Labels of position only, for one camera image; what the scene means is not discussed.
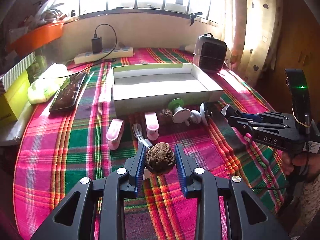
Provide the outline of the person's right hand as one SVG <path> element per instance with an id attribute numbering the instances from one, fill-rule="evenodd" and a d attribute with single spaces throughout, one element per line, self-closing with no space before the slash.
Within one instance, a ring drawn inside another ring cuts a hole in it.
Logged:
<path id="1" fill-rule="evenodd" d="M 306 175 L 306 181 L 312 182 L 319 175 L 320 170 L 320 158 L 319 154 L 306 153 L 299 154 L 293 159 L 290 158 L 289 154 L 286 152 L 282 153 L 282 167 L 285 175 L 290 175 L 293 172 L 295 166 L 308 166 L 308 172 Z"/>

